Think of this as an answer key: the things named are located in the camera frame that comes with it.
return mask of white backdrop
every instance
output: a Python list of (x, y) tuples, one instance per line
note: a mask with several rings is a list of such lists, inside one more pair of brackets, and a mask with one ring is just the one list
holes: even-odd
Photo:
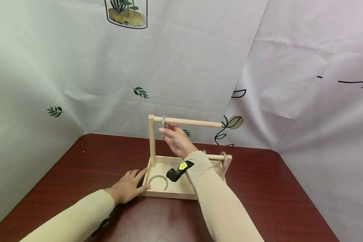
[(267, 1), (136, 0), (135, 30), (105, 0), (0, 0), (0, 220), (84, 133), (219, 121)]
[(269, 0), (219, 140), (277, 151), (342, 242), (363, 242), (362, 81), (363, 0)]

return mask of black wrist device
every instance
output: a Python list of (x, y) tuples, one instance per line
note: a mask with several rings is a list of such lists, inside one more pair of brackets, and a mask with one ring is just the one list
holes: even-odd
[(190, 167), (192, 167), (194, 164), (195, 163), (187, 160), (187, 161), (184, 161), (183, 163), (181, 163), (176, 171), (174, 168), (169, 169), (169, 171), (167, 172), (168, 179), (173, 182), (176, 182), (177, 180), (179, 180), (179, 178), (182, 176), (182, 174), (186, 173), (186, 171)]

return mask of human hand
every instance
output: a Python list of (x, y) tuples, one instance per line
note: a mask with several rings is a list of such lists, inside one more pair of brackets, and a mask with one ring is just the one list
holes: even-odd
[(159, 131), (172, 152), (183, 160), (189, 154), (198, 150), (189, 140), (186, 133), (174, 123), (167, 123), (166, 128), (159, 128)]
[(114, 184), (111, 188), (106, 188), (105, 192), (112, 196), (116, 205), (120, 203), (127, 203), (151, 187), (151, 185), (148, 184), (137, 188), (138, 182), (147, 171), (148, 168), (145, 168), (142, 171), (127, 171), (116, 184)]

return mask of wooden dowel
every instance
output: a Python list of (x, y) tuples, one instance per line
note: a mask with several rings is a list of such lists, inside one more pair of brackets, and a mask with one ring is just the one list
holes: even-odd
[[(154, 117), (155, 122), (162, 122), (163, 117)], [(165, 118), (166, 123), (176, 123), (176, 124), (186, 124), (186, 125), (195, 125), (195, 126), (203, 126), (203, 127), (213, 127), (213, 128), (221, 128), (222, 123), (216, 122), (208, 122), (208, 121), (199, 121), (199, 120), (190, 120), (190, 119), (174, 119), (174, 118)]]
[(151, 167), (156, 165), (156, 145), (155, 145), (155, 115), (149, 115), (149, 152), (151, 153)]
[[(225, 157), (223, 155), (207, 155), (207, 158), (210, 160), (224, 160)], [(232, 159), (233, 157), (231, 155), (227, 155), (227, 160)]]

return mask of yellow label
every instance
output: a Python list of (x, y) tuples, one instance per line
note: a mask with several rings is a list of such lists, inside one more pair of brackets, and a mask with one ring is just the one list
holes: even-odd
[(181, 163), (179, 166), (179, 170), (184, 170), (187, 168), (187, 164), (185, 162)]

